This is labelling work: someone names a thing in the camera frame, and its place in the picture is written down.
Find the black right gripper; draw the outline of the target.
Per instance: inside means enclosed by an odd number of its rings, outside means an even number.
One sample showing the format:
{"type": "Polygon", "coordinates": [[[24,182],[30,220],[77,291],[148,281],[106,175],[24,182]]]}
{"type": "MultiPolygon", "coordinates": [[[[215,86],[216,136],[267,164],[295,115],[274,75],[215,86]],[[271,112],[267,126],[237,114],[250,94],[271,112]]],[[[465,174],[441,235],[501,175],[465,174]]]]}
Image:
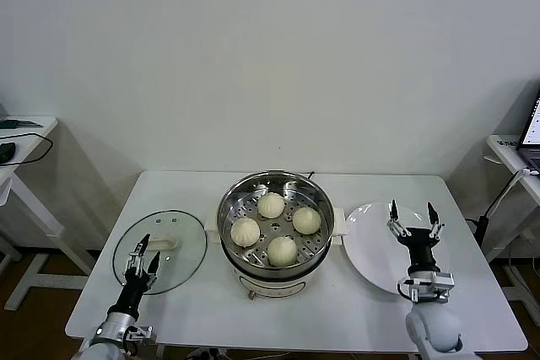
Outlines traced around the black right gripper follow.
{"type": "Polygon", "coordinates": [[[427,202],[427,208],[431,230],[426,228],[407,229],[399,221],[396,201],[391,201],[389,220],[386,226],[398,239],[398,242],[408,248],[410,259],[408,271],[439,270],[433,257],[432,248],[439,243],[440,234],[445,225],[440,221],[439,214],[430,201],[427,202]]]}

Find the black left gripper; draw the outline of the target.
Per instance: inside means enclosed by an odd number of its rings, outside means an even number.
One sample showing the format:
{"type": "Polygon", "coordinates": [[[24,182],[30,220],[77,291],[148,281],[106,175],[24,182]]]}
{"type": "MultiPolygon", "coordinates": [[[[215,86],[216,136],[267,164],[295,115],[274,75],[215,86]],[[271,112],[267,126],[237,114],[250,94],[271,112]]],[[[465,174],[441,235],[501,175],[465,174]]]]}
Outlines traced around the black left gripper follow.
{"type": "Polygon", "coordinates": [[[145,234],[137,243],[134,251],[129,253],[125,274],[126,284],[116,301],[116,312],[128,314],[133,318],[139,317],[140,301],[155,282],[159,269],[160,252],[158,251],[150,261],[148,269],[143,271],[143,255],[148,247],[149,238],[150,234],[145,234]]]}

